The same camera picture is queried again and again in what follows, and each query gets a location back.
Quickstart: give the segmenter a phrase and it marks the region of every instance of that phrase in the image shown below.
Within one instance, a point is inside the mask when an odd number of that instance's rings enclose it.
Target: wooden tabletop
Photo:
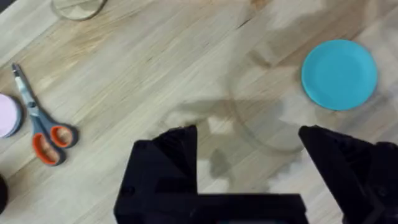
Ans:
[[[200,192],[300,193],[311,223],[341,223],[298,128],[398,141],[397,1],[109,0],[83,22],[50,5],[18,0],[0,14],[0,92],[20,98],[20,63],[42,106],[81,138],[58,167],[35,157],[29,119],[0,139],[0,223],[115,223],[134,141],[192,123]],[[337,112],[307,98],[300,66],[339,38],[367,47],[380,77],[365,105]]]

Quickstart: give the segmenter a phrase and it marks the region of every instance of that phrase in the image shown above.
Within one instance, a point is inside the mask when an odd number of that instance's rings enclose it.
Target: black object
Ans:
[[[197,129],[135,143],[114,207],[119,224],[306,224],[300,195],[199,195]]]
[[[318,126],[299,136],[349,224],[398,223],[398,147]]]
[[[8,6],[10,6],[15,0],[1,0],[0,1],[0,12],[3,12],[5,9],[7,9]]]
[[[8,202],[8,187],[4,177],[0,175],[0,213],[4,211]]]

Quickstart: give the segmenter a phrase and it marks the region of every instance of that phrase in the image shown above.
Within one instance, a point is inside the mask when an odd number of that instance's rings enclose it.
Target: wooden table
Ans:
[[[20,63],[43,107],[81,139],[58,167],[31,149],[30,121],[0,140],[10,201],[0,223],[115,223],[134,141],[196,123],[200,192],[301,193],[311,223],[341,212],[297,130],[318,124],[397,141],[398,2],[393,0],[109,0],[91,20],[59,19],[50,1],[0,14],[0,92]],[[312,103],[300,66],[320,42],[353,39],[377,61],[363,106]]]

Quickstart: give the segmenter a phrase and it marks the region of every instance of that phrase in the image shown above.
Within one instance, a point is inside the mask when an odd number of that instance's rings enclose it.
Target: scissors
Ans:
[[[72,147],[77,143],[78,131],[72,126],[60,124],[51,119],[44,110],[39,108],[20,66],[13,63],[12,71],[32,120],[33,149],[44,164],[57,166],[66,159],[63,149]]]

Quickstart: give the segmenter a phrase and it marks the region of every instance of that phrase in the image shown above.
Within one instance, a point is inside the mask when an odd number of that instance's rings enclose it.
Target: blue plate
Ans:
[[[331,40],[315,47],[304,61],[302,83],[308,96],[331,110],[363,104],[377,85],[372,55],[349,40]]]

